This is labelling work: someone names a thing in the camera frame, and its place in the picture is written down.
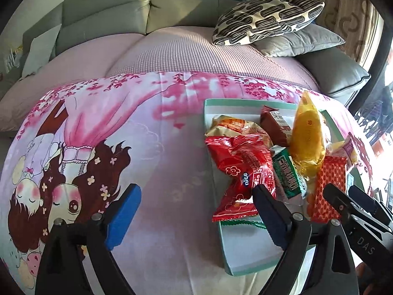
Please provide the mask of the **grey sofa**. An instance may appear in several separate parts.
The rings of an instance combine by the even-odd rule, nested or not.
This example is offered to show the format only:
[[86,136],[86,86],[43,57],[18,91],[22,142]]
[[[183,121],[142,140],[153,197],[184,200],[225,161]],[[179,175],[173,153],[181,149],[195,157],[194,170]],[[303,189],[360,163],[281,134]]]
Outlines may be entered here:
[[[242,1],[64,0],[23,34],[21,58],[1,82],[1,93],[13,86],[9,74],[19,73],[22,79],[32,40],[57,25],[61,30],[49,62],[72,47],[109,35],[148,35],[167,27],[208,27],[213,33],[219,17]],[[369,72],[339,46],[293,58],[315,78],[319,93],[342,104],[350,104],[370,80]]]

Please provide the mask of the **pink cartoon printed blanket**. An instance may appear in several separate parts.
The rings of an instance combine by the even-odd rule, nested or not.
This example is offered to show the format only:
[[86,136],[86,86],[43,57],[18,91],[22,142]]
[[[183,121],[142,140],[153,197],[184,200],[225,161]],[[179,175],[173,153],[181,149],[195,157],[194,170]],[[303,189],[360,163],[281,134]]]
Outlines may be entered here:
[[142,203],[114,257],[137,294],[256,294],[267,272],[222,267],[203,107],[298,103],[303,87],[203,72],[125,73],[56,87],[23,115],[1,174],[1,262],[33,294],[53,221],[105,212],[129,184]]

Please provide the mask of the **red triangular snack packet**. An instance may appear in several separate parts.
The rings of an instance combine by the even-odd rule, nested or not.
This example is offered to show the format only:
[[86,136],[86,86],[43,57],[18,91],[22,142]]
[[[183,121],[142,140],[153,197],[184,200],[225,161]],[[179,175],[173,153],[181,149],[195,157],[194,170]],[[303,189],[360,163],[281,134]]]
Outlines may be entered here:
[[272,197],[276,196],[272,156],[262,134],[208,136],[205,144],[219,171],[231,178],[212,221],[256,216],[258,211],[253,203],[254,187],[262,184]]

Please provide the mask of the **pink sofa seat cover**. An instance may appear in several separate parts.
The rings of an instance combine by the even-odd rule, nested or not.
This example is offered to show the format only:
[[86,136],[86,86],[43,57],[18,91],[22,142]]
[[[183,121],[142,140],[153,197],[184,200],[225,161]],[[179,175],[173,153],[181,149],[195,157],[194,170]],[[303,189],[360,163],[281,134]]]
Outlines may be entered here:
[[1,131],[17,131],[48,91],[75,81],[121,73],[201,71],[267,78],[318,91],[311,73],[292,57],[269,58],[252,45],[211,42],[208,27],[167,27],[148,35],[109,35],[61,53],[25,79],[9,74],[13,86],[1,93]]

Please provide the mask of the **orange bread packet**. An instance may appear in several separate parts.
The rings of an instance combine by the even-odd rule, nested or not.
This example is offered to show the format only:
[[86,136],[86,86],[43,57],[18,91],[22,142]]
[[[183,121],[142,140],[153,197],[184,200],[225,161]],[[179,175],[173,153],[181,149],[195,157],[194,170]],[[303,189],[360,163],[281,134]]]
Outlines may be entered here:
[[323,164],[326,154],[323,124],[323,117],[312,102],[309,92],[304,91],[296,110],[288,149],[303,177],[315,177]]

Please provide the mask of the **red milk biscuit packet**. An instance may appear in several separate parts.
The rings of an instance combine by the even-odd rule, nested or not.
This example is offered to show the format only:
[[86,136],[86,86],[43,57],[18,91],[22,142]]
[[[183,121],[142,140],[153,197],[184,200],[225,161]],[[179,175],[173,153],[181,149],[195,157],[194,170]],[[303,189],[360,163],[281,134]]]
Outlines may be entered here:
[[260,114],[260,126],[267,132],[274,145],[289,147],[292,129],[278,109],[264,105]]

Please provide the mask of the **patterned beige curtain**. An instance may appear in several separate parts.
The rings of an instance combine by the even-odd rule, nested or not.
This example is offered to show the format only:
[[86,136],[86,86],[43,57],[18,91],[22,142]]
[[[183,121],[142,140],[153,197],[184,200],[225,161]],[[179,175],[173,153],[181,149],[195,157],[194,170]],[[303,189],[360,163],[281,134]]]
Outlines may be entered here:
[[384,20],[370,0],[319,0],[325,3],[316,23],[341,36],[339,49],[369,70],[381,41]]

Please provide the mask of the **light grey small cushion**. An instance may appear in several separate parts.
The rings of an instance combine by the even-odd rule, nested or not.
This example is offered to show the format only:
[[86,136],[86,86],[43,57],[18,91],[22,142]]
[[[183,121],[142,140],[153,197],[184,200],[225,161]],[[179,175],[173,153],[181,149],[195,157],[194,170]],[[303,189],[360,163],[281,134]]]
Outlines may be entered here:
[[49,62],[60,30],[61,25],[57,25],[32,40],[29,54],[23,66],[22,79],[36,74],[41,67]]

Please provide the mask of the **clear cracker packet green trim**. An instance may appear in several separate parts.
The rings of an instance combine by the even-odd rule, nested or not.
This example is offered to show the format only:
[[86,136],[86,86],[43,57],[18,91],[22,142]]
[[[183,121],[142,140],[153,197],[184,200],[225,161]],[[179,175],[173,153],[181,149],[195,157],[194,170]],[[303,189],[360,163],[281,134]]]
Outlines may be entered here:
[[249,225],[266,230],[265,223],[258,221],[257,219],[233,219],[227,221],[221,221],[222,226],[236,226],[236,225]]

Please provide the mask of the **purple yellow snack packet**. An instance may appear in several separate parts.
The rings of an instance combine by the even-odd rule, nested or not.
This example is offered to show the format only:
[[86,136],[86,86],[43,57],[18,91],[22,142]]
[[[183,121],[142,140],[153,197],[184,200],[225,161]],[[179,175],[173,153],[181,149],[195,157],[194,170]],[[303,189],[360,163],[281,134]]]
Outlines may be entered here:
[[360,161],[360,153],[351,134],[348,134],[343,141],[330,143],[327,146],[326,154],[328,156],[346,158],[347,172],[350,172]]

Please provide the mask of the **green snack packet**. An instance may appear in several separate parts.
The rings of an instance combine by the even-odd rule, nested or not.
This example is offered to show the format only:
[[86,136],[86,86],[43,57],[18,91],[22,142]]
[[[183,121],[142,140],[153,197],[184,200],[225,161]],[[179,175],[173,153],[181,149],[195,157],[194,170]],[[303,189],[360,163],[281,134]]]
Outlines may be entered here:
[[274,145],[271,149],[273,168],[286,197],[291,199],[300,195],[304,198],[307,189],[306,180],[298,173],[288,149],[278,145]]

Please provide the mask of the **black cream patterned pillow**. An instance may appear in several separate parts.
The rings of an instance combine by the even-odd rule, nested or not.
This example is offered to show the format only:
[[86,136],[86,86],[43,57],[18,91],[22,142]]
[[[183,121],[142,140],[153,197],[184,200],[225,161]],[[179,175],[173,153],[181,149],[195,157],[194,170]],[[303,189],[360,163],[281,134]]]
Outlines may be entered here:
[[325,3],[318,0],[244,0],[219,17],[212,43],[250,45],[294,33],[311,24],[324,7]]

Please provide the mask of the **white peach crisp packet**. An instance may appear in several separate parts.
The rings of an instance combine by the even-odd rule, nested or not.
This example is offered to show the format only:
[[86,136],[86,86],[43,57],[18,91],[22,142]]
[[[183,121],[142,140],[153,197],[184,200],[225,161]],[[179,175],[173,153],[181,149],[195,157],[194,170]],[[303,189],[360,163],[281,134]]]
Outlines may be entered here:
[[220,115],[212,119],[211,127],[205,132],[205,136],[239,136],[248,134],[260,134],[263,143],[271,148],[273,142],[268,133],[257,123],[240,118]]

